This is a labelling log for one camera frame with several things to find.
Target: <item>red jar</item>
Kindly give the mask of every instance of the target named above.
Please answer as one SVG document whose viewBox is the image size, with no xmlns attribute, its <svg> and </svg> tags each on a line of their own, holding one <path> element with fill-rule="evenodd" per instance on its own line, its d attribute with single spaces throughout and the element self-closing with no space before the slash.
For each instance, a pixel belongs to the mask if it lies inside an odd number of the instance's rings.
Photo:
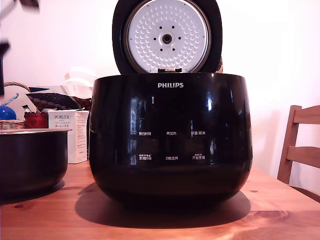
<svg viewBox="0 0 320 240">
<path fill-rule="evenodd" d="M 24 113 L 25 129 L 48 129 L 49 115 L 47 112 L 25 112 Z"/>
</svg>

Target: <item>blue object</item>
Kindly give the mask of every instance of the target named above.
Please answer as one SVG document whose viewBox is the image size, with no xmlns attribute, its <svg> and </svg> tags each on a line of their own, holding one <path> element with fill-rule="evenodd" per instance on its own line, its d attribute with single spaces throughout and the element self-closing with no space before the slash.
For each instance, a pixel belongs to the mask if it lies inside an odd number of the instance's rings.
<svg viewBox="0 0 320 240">
<path fill-rule="evenodd" d="M 17 115 L 12 108 L 0 106 L 0 120 L 17 120 Z"/>
</svg>

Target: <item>wicker basket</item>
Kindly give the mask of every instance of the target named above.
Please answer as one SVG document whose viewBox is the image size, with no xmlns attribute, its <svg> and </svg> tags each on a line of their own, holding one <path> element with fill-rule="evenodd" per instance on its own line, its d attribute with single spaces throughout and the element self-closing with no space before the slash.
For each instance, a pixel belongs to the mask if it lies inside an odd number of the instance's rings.
<svg viewBox="0 0 320 240">
<path fill-rule="evenodd" d="M 6 86 L 19 86 L 21 88 L 26 89 L 29 93 L 31 92 L 29 87 L 19 83 L 19 82 L 5 82 L 3 84 L 4 87 Z M 0 130 L 7 130 L 7 129 L 23 129 L 24 128 L 24 120 L 0 120 Z"/>
<path fill-rule="evenodd" d="M 0 130 L 23 129 L 24 122 L 21 120 L 0 120 Z"/>
</svg>

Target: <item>white object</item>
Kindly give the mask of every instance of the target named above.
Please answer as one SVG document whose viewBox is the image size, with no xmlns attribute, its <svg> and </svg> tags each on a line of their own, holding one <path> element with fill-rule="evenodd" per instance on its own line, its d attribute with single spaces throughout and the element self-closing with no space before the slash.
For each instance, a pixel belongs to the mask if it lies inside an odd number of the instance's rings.
<svg viewBox="0 0 320 240">
<path fill-rule="evenodd" d="M 97 75 L 85 67 L 72 67 L 64 76 L 64 90 L 69 96 L 81 99 L 92 97 L 92 88 Z"/>
<path fill-rule="evenodd" d="M 78 164 L 87 158 L 87 120 L 89 111 L 48 111 L 49 129 L 71 129 L 68 132 L 68 164 Z"/>
</svg>

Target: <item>black pot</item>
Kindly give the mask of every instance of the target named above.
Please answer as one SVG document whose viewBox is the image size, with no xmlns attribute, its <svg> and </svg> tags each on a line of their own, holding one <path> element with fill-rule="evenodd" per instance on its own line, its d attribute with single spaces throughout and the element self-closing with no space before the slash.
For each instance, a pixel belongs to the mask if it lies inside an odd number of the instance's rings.
<svg viewBox="0 0 320 240">
<path fill-rule="evenodd" d="M 0 196 L 20 198 L 47 190 L 68 167 L 68 130 L 0 131 Z"/>
<path fill-rule="evenodd" d="M 253 149 L 246 81 L 223 73 L 150 73 L 95 81 L 89 162 L 125 204 L 208 204 L 245 184 Z"/>
</svg>

